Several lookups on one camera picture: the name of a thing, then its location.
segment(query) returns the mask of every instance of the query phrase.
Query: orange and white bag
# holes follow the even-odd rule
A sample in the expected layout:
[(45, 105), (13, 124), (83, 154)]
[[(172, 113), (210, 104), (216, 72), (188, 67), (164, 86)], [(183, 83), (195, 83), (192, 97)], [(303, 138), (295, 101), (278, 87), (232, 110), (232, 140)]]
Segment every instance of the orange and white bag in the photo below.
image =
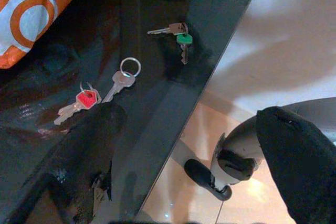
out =
[(30, 51), (71, 0), (0, 0), (0, 68)]

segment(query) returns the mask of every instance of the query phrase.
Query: black cloth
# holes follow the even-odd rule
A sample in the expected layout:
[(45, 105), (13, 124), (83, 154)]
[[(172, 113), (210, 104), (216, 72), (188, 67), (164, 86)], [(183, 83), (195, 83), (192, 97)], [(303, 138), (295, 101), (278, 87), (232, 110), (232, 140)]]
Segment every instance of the black cloth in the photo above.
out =
[(312, 123), (279, 107), (257, 114), (272, 177), (298, 223), (336, 223), (336, 147)]

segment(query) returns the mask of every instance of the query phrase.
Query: key ring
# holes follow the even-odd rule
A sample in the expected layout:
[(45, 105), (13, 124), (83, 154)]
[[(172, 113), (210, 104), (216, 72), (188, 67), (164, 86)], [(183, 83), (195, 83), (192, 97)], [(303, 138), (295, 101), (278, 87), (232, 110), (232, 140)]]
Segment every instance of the key ring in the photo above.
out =
[(184, 23), (184, 22), (182, 22), (181, 24), (182, 24), (182, 26), (183, 26), (183, 28), (184, 28), (185, 33), (188, 34), (188, 33), (189, 33), (189, 29), (188, 29), (187, 24)]
[(137, 76), (140, 74), (140, 72), (141, 72), (141, 63), (140, 63), (137, 59), (135, 59), (135, 58), (133, 58), (133, 57), (128, 57), (128, 58), (122, 60), (122, 62), (120, 63), (120, 72), (121, 72), (124, 76), (126, 76), (126, 77), (129, 77), (129, 76), (130, 76), (130, 74), (129, 74), (128, 72), (122, 70), (122, 65), (123, 65), (126, 61), (128, 61), (128, 60), (135, 61), (136, 64), (138, 64), (138, 71), (137, 71), (137, 72), (135, 73), (135, 75), (134, 75), (134, 77), (137, 77)]

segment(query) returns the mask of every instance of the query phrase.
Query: gray object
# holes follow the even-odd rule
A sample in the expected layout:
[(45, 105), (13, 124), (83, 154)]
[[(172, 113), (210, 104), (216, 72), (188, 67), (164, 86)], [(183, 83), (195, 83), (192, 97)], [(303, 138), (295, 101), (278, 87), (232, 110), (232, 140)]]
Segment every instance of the gray object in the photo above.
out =
[(155, 35), (155, 34), (179, 35), (183, 33), (185, 33), (185, 27), (182, 23), (173, 23), (170, 24), (169, 27), (147, 32), (148, 35)]
[(113, 96), (115, 94), (118, 94), (123, 88), (131, 87), (135, 83), (135, 77), (132, 74), (129, 74), (129, 76), (124, 76), (121, 71), (117, 71), (113, 75), (113, 81), (114, 84), (110, 89), (110, 91), (108, 92), (108, 94), (106, 95), (106, 97), (104, 98), (104, 100), (102, 101), (102, 103), (112, 101)]
[[(312, 122), (336, 145), (336, 98), (294, 103), (283, 108)], [(222, 135), (219, 139), (211, 163), (214, 186), (218, 191), (241, 181), (221, 168), (218, 155), (222, 150), (233, 152), (243, 159), (252, 159), (256, 170), (264, 159), (256, 134), (256, 117), (254, 116), (240, 124), (227, 138)]]
[(183, 64), (187, 64), (188, 63), (188, 45), (187, 44), (181, 44), (181, 49), (182, 49), (182, 60), (181, 62)]

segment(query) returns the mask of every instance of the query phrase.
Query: metal ring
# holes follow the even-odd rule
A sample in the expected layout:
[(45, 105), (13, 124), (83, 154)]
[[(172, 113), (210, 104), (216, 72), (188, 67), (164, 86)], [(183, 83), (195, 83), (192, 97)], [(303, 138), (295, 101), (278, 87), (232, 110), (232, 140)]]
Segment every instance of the metal ring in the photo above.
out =
[(189, 34), (189, 29), (188, 29), (188, 25), (186, 24), (186, 23), (182, 23), (182, 25), (183, 25), (183, 28), (184, 28), (184, 31), (185, 31), (185, 33), (186, 34)]
[(84, 92), (82, 82), (80, 82), (80, 84), (79, 84), (79, 88), (80, 88), (80, 92)]
[(125, 71), (122, 70), (122, 65), (128, 60), (135, 61), (136, 64), (138, 64), (138, 71), (134, 74), (134, 77), (137, 77), (141, 72), (141, 63), (133, 57), (128, 57), (128, 58), (122, 60), (122, 62), (120, 63), (120, 72), (126, 77), (130, 76), (128, 72), (125, 72)]

